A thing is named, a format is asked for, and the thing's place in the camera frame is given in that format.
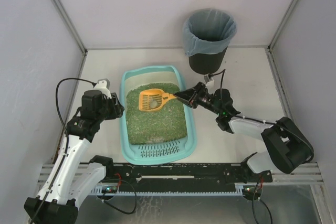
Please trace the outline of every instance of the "trash can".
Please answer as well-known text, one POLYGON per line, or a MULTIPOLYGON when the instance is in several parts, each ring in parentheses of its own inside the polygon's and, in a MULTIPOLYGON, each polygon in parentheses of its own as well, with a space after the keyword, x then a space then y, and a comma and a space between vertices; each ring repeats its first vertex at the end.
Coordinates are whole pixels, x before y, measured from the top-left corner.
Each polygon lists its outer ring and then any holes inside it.
POLYGON ((217 9, 203 9, 183 24, 183 49, 189 65, 200 74, 216 72, 223 61, 231 39, 237 33, 236 22, 217 9))

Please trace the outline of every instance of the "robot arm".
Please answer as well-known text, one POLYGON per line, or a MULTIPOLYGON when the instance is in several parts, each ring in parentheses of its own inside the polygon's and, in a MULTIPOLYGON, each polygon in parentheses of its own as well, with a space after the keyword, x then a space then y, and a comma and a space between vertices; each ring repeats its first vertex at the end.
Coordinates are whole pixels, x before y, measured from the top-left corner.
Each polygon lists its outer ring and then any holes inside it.
POLYGON ((34 223, 75 223, 78 209, 92 188, 105 177, 112 177, 113 160, 95 156, 81 177, 71 185, 82 155, 104 120, 120 118, 124 107, 109 81, 100 80, 82 96, 82 106, 67 123, 56 163, 36 198, 27 198, 25 210, 34 223))
POLYGON ((199 82, 193 88, 174 95, 190 108, 195 109, 200 105, 216 113, 216 122, 221 130, 262 140, 267 152, 257 153, 247 160, 253 173, 278 168, 289 174, 300 164, 313 158, 313 147, 291 119, 283 117, 276 123, 267 123, 241 116, 234 109, 227 89, 217 89, 214 94, 209 94, 205 84, 199 82))

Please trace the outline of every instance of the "orange litter scoop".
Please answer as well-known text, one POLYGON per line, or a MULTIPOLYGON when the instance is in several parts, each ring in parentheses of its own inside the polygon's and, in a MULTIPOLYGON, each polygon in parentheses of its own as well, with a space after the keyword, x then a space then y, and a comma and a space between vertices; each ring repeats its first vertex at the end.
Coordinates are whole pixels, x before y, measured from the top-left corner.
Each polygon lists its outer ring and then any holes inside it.
POLYGON ((173 99, 176 99, 173 94, 165 93, 162 89, 143 90, 139 95, 139 110, 158 111, 173 99))

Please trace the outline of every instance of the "plastic tray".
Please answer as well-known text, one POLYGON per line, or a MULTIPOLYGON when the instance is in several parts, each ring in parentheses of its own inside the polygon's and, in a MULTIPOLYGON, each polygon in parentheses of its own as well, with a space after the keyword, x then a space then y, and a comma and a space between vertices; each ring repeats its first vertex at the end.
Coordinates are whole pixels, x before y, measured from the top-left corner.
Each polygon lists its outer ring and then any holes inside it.
POLYGON ((176 161, 192 154, 197 145, 193 112, 185 105, 186 137, 162 144, 133 145, 129 143, 126 124, 126 96, 128 92, 139 86, 157 82, 173 83, 178 85, 181 90, 185 89, 184 81, 174 66, 149 66, 135 69, 125 72, 121 79, 120 103, 125 107, 125 113, 120 120, 121 152, 131 164, 156 165, 176 161))

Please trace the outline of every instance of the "trash bag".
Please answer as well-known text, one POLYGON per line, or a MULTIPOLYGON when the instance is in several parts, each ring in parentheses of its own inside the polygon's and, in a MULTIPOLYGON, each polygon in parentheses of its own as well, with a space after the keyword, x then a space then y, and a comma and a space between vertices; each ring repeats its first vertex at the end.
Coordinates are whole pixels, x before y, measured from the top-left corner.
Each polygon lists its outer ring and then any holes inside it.
POLYGON ((217 9, 203 9, 183 24, 183 49, 187 56, 223 52, 237 33, 234 19, 217 9))

